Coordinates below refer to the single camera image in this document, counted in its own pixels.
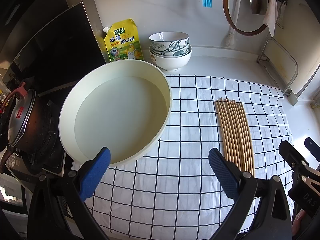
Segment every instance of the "bundle of chopsticks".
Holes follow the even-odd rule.
[[[216,102],[223,137],[224,155],[241,171],[254,176],[253,150],[248,120],[242,103],[222,98]]]

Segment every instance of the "white bowl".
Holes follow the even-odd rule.
[[[153,63],[155,63],[157,66],[167,71],[175,71],[179,68],[182,68],[189,62],[192,53],[192,47],[189,45],[188,54],[177,57],[164,57],[155,55],[152,53],[151,46],[149,47],[149,53]]]
[[[110,166],[125,165],[157,143],[171,107],[171,87],[156,66],[133,59],[111,62],[87,74],[67,96],[60,140],[81,164],[107,147]]]
[[[180,50],[189,42],[189,35],[181,32],[156,33],[149,37],[151,46],[159,52]]]
[[[168,57],[182,56],[182,55],[187,54],[189,51],[189,40],[188,40],[188,44],[179,50],[175,50],[175,51],[171,51],[171,52],[159,52],[159,51],[154,50],[152,47],[151,47],[151,50],[152,50],[153,54],[157,54],[157,55],[161,55],[161,56],[168,56]]]

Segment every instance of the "tablecloth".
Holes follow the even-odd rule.
[[[168,80],[173,106],[158,143],[139,160],[108,168],[94,196],[85,202],[106,232],[163,240],[212,236],[233,205],[208,163],[210,149],[224,152],[213,103],[220,97],[244,105],[256,177],[278,175],[288,194],[292,170],[278,146],[283,140],[292,143],[292,135],[279,89],[211,76],[169,75]],[[258,203],[257,198],[242,231],[248,230]]]

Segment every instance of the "stack of bowls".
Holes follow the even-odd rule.
[[[156,33],[149,37],[149,53],[152,61],[168,71],[185,66],[191,57],[189,35],[181,32]]]

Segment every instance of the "silver bolt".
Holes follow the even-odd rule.
[[[74,171],[74,170],[69,171],[69,173],[68,173],[68,176],[69,176],[70,178],[73,178],[73,177],[76,176],[76,175],[77,175],[77,172]]]
[[[276,181],[276,182],[279,182],[280,181],[280,178],[278,176],[273,176],[273,179]]]
[[[249,172],[247,172],[247,171],[243,172],[242,175],[247,179],[251,178],[251,174]]]
[[[46,178],[46,175],[42,174],[39,176],[39,181],[44,181]]]

